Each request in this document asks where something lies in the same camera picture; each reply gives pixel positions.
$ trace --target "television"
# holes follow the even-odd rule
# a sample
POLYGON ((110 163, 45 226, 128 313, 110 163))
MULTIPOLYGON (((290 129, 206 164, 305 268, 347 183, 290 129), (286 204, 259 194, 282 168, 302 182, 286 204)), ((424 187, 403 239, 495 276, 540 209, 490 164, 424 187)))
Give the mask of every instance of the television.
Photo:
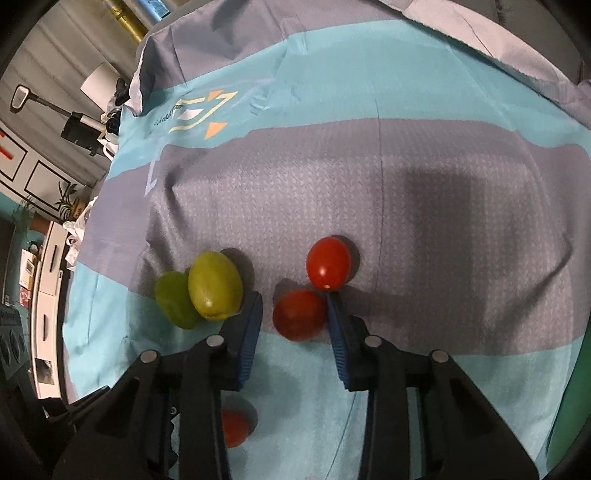
POLYGON ((14 225, 8 220, 0 218, 0 304, 4 304, 8 263, 10 262, 10 250, 14 236, 14 225))

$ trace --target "tomato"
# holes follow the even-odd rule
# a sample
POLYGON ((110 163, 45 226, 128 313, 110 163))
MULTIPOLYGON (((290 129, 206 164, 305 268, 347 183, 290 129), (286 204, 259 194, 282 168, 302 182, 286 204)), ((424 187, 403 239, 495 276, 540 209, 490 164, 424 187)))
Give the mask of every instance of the tomato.
POLYGON ((234 448, 244 443, 250 435, 246 417, 236 410, 222 410, 223 436, 227 448, 234 448))
POLYGON ((292 342, 310 340, 326 321, 326 302, 315 291, 294 290, 281 298, 273 310, 273 325, 292 342))
POLYGON ((306 271, 316 288, 338 290, 349 279, 351 252, 342 240, 327 236, 318 240, 308 252, 306 271))

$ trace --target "white bag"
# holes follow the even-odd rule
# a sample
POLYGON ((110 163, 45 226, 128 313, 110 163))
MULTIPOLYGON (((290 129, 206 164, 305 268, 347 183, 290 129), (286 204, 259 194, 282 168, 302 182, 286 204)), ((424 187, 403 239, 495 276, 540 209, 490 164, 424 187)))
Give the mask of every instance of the white bag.
POLYGON ((66 239, 66 244, 70 245, 70 250, 66 255, 66 261, 70 265, 68 270, 74 271, 76 269, 76 260, 78 259, 78 254, 80 253, 80 247, 82 246, 82 240, 84 240, 84 230, 86 229, 86 222, 88 221, 88 217, 90 215, 90 211, 92 210, 92 206, 95 204, 95 201, 98 197, 94 197, 89 204, 86 206, 84 211, 78 217, 78 220, 75 222, 64 222, 62 225, 70 235, 66 239))

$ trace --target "yellow-green tomato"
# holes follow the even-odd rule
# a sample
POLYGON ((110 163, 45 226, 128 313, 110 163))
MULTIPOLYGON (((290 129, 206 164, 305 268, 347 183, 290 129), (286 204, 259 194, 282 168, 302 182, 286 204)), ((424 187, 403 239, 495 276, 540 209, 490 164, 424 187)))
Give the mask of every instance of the yellow-green tomato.
POLYGON ((160 309, 177 327, 190 330, 203 321, 189 297, 186 273, 166 272, 156 282, 154 295, 160 309))
POLYGON ((197 257, 189 272, 189 296, 207 320, 225 320, 240 311, 243 287, 232 261, 219 252, 197 257))

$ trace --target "drawer handle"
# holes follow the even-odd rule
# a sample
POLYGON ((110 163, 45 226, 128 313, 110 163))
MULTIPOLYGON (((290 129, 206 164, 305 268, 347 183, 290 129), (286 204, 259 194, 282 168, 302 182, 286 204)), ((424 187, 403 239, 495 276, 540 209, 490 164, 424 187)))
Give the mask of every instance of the drawer handle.
POLYGON ((49 273, 53 272, 53 268, 55 267, 56 262, 56 255, 57 255, 57 245, 53 247, 53 255, 51 256, 51 264, 49 265, 49 273))
POLYGON ((47 315, 43 314, 43 341, 47 340, 47 315))

